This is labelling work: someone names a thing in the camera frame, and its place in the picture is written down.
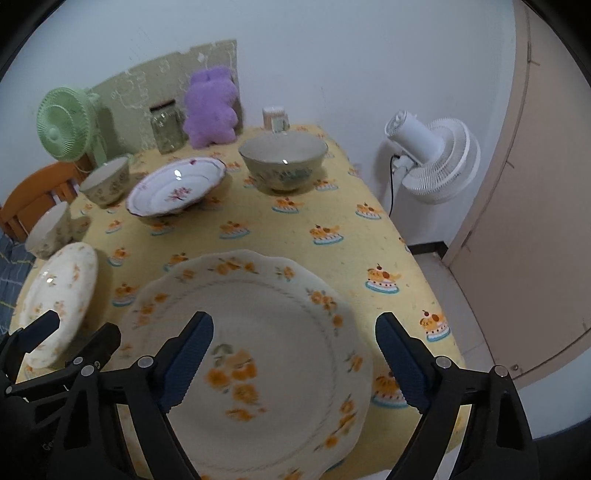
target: door hinge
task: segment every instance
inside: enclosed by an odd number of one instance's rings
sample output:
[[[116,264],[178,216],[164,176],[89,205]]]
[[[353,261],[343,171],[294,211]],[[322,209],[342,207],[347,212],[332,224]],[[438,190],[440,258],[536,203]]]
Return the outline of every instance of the door hinge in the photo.
[[[468,240],[470,239],[470,237],[472,236],[472,232],[474,230],[470,230],[468,232],[468,234],[466,235],[466,238],[464,239],[464,241],[462,242],[462,246],[460,248],[464,248],[466,246],[466,244],[468,243]]]
[[[528,41],[527,43],[527,63],[533,63],[534,65],[537,65],[538,67],[540,66],[540,64],[536,61],[533,61],[531,59],[531,42]]]

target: white fan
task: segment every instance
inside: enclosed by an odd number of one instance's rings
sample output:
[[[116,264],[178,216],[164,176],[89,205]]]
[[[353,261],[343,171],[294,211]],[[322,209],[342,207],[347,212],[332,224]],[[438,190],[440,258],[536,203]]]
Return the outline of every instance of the white fan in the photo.
[[[466,124],[441,118],[425,126],[400,110],[385,127],[404,155],[392,165],[392,205],[400,185],[424,203],[443,203],[464,190],[478,171],[480,145]]]

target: stuffed toy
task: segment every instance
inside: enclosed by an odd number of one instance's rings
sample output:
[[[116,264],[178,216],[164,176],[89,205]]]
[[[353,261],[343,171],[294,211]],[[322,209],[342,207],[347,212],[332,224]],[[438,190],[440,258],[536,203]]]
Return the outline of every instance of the stuffed toy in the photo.
[[[238,117],[232,105],[237,98],[238,89],[228,67],[217,66],[193,73],[185,95],[187,119],[183,125],[193,148],[236,140],[234,127]]]

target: glass jar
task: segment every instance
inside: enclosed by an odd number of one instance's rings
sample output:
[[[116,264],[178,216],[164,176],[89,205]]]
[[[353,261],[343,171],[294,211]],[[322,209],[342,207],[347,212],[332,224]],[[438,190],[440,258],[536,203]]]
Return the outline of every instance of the glass jar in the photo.
[[[175,100],[150,107],[152,132],[160,153],[171,153],[185,143],[183,122]]]

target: black cable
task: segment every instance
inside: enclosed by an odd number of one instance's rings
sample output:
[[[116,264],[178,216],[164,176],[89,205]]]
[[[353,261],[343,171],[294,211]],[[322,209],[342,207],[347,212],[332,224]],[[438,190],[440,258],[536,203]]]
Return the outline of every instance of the black cable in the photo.
[[[392,210],[394,209],[394,179],[392,178],[392,166],[394,165],[394,159],[399,159],[400,155],[392,155],[390,157],[390,214],[389,217],[392,216]]]

